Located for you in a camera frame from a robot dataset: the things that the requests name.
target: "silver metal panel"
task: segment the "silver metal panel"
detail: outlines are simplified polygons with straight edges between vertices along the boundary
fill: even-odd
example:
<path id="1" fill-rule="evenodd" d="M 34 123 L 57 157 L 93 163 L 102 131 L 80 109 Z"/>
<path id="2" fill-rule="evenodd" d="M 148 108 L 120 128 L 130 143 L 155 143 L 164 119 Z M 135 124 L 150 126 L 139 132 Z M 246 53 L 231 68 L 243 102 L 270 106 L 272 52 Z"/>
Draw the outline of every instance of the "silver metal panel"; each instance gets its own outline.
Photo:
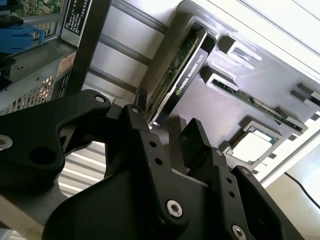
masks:
<path id="1" fill-rule="evenodd" d="M 182 0 L 125 0 L 147 15 L 169 26 Z"/>
<path id="2" fill-rule="evenodd" d="M 76 186 L 65 184 L 60 179 L 59 179 L 59 188 L 60 188 L 61 192 L 69 193 L 71 195 L 75 195 L 75 194 L 84 190 L 84 189 L 78 188 Z"/>
<path id="3" fill-rule="evenodd" d="M 92 146 L 87 147 L 86 149 L 82 149 L 77 151 L 76 153 L 85 157 L 97 161 L 98 163 L 104 164 L 104 168 L 106 167 L 106 157 L 105 157 L 105 147 L 103 145 L 103 151 L 98 151 L 92 148 Z"/>
<path id="4" fill-rule="evenodd" d="M 91 64 L 134 87 L 140 84 L 148 68 L 102 43 L 98 43 Z"/>
<path id="5" fill-rule="evenodd" d="M 101 181 L 104 177 L 103 174 L 97 171 L 85 168 L 84 166 L 69 163 L 68 159 L 66 160 L 62 174 L 87 181 L 91 185 Z"/>
<path id="6" fill-rule="evenodd" d="M 130 101 L 130 99 L 134 96 L 132 92 L 129 92 L 91 73 L 87 74 L 84 85 L 92 89 L 96 89 L 102 94 L 111 96 L 113 98 L 122 98 Z"/>
<path id="7" fill-rule="evenodd" d="M 61 177 L 59 177 L 59 183 L 60 183 L 60 185 L 64 184 L 64 185 L 73 186 L 74 188 L 81 189 L 81 191 L 85 190 L 86 188 L 89 187 L 89 185 L 87 185 L 87 184 L 83 184 L 81 182 L 74 181 L 71 179 L 72 178 L 61 176 Z"/>
<path id="8" fill-rule="evenodd" d="M 82 91 L 87 90 L 87 89 L 99 91 L 101 94 L 103 94 L 105 97 L 107 97 L 110 100 L 110 102 L 112 102 L 115 99 L 113 96 L 106 94 L 103 89 L 99 89 L 98 87 L 95 87 L 93 85 L 88 86 L 85 84 L 82 86 Z"/>
<path id="9" fill-rule="evenodd" d="M 300 7 L 304 8 L 315 18 L 320 20 L 320 2 L 314 0 L 292 0 Z"/>
<path id="10" fill-rule="evenodd" d="M 0 240 L 8 240 L 13 232 L 13 230 L 0 228 Z"/>
<path id="11" fill-rule="evenodd" d="M 320 53 L 319 38 L 314 31 L 320 28 L 320 21 L 294 1 L 240 1 L 279 26 L 279 28 L 300 41 L 311 51 L 314 50 L 317 54 Z"/>
<path id="12" fill-rule="evenodd" d="M 91 169 L 93 171 L 96 171 L 100 174 L 105 174 L 106 171 L 106 163 L 102 163 L 100 161 L 96 161 L 93 158 L 90 157 L 86 157 L 83 156 L 81 154 L 78 154 L 76 152 L 70 154 L 67 157 L 67 160 L 69 163 L 80 166 L 80 167 L 84 167 L 87 169 Z"/>
<path id="13" fill-rule="evenodd" d="M 24 238 L 17 231 L 14 231 L 9 240 L 24 240 Z"/>
<path id="14" fill-rule="evenodd" d="M 245 39 L 263 46 L 271 54 L 319 82 L 319 56 L 238 0 L 194 1 L 237 29 Z"/>
<path id="15" fill-rule="evenodd" d="M 111 6 L 102 33 L 152 59 L 164 35 Z"/>

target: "bolt hole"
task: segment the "bolt hole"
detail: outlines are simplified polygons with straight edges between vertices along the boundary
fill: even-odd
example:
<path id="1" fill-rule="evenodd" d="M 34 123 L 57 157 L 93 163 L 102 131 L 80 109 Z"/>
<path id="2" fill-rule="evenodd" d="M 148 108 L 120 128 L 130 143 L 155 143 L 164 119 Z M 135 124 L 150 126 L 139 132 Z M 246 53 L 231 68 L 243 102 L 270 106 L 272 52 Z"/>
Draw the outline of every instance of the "bolt hole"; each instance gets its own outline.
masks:
<path id="1" fill-rule="evenodd" d="M 100 103 L 104 103 L 106 101 L 106 99 L 103 96 L 95 96 L 95 100 L 97 100 Z"/>
<path id="2" fill-rule="evenodd" d="M 163 162 L 161 161 L 160 158 L 156 158 L 154 161 L 155 161 L 155 163 L 158 164 L 158 165 L 162 165 L 162 164 L 163 164 Z"/>
<path id="3" fill-rule="evenodd" d="M 172 205 L 171 205 L 171 209 L 172 209 L 172 211 L 174 211 L 175 213 L 179 212 L 179 208 L 178 208 L 178 206 L 175 205 L 175 204 L 172 204 Z"/>
<path id="4" fill-rule="evenodd" d="M 56 154 L 48 147 L 36 147 L 29 154 L 30 159 L 39 165 L 52 164 L 56 160 Z"/>
<path id="5" fill-rule="evenodd" d="M 236 233 L 238 234 L 239 237 L 242 238 L 242 237 L 244 236 L 239 229 L 237 229 L 237 230 L 235 230 L 235 231 L 236 231 Z"/>
<path id="6" fill-rule="evenodd" d="M 136 114 L 140 113 L 139 109 L 136 109 L 135 107 L 132 107 L 131 110 L 132 110 L 133 112 L 135 112 Z"/>
<path id="7" fill-rule="evenodd" d="M 247 176 L 250 175 L 249 171 L 247 169 L 245 169 L 245 168 L 242 168 L 242 172 Z"/>
<path id="8" fill-rule="evenodd" d="M 153 141 L 149 142 L 150 146 L 153 147 L 153 148 L 156 148 L 157 147 L 157 144 Z"/>
<path id="9" fill-rule="evenodd" d="M 230 195 L 231 197 L 233 197 L 233 198 L 236 197 L 236 195 L 235 195 L 232 191 L 229 191 L 229 195 Z"/>

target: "metal mesh grille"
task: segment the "metal mesh grille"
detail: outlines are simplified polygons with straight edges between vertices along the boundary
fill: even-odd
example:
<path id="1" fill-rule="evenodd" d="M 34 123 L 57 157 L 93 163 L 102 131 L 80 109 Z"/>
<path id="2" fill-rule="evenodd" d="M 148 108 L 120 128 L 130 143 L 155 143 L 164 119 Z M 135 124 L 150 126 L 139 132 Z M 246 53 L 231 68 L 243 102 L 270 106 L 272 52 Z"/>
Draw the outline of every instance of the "metal mesh grille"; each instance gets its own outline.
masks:
<path id="1" fill-rule="evenodd" d="M 68 82 L 69 82 L 69 76 L 70 76 L 70 73 L 66 74 L 64 77 L 63 77 L 63 82 L 62 82 L 62 85 L 61 85 L 61 90 L 60 90 L 60 93 L 59 93 L 59 98 L 62 98 L 65 93 L 66 93 L 66 89 L 67 89 L 67 85 L 68 85 Z"/>
<path id="2" fill-rule="evenodd" d="M 26 93 L 24 96 L 14 101 L 11 105 L 0 111 L 0 116 L 48 102 L 51 99 L 54 85 L 55 84 L 53 77 L 51 76 L 47 78 L 37 87 L 35 87 L 34 89 Z"/>

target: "screw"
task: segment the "screw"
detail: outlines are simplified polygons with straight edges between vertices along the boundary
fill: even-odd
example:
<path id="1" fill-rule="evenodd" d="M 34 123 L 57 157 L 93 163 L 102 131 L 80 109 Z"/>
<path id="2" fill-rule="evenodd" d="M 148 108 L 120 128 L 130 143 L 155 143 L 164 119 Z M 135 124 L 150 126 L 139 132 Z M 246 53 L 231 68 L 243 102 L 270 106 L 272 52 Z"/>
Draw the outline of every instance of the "screw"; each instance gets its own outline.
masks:
<path id="1" fill-rule="evenodd" d="M 233 234 L 236 236 L 239 240 L 247 240 L 245 232 L 241 229 L 241 227 L 237 225 L 232 226 Z"/>
<path id="2" fill-rule="evenodd" d="M 215 150 L 215 152 L 216 152 L 220 157 L 223 156 L 223 153 L 222 153 L 220 150 Z"/>
<path id="3" fill-rule="evenodd" d="M 21 71 L 24 71 L 26 70 L 27 68 L 25 66 L 18 66 L 18 69 L 21 70 Z"/>
<path id="4" fill-rule="evenodd" d="M 100 103 L 104 103 L 106 101 L 102 96 L 95 96 L 95 100 L 97 100 Z"/>
<path id="5" fill-rule="evenodd" d="M 250 175 L 250 173 L 249 173 L 249 171 L 248 171 L 247 169 L 242 168 L 241 170 L 242 170 L 242 172 L 243 172 L 245 175 L 247 175 L 247 176 Z"/>
<path id="6" fill-rule="evenodd" d="M 14 141 L 6 135 L 0 135 L 0 151 L 11 148 L 14 144 Z"/>
<path id="7" fill-rule="evenodd" d="M 140 113 L 139 109 L 136 109 L 135 107 L 132 107 L 131 110 L 134 111 L 136 114 Z"/>
<path id="8" fill-rule="evenodd" d="M 182 216 L 182 207 L 180 206 L 179 203 L 177 203 L 175 200 L 169 200 L 167 203 L 166 203 L 166 210 L 168 211 L 168 213 L 178 219 L 178 218 L 181 218 Z"/>

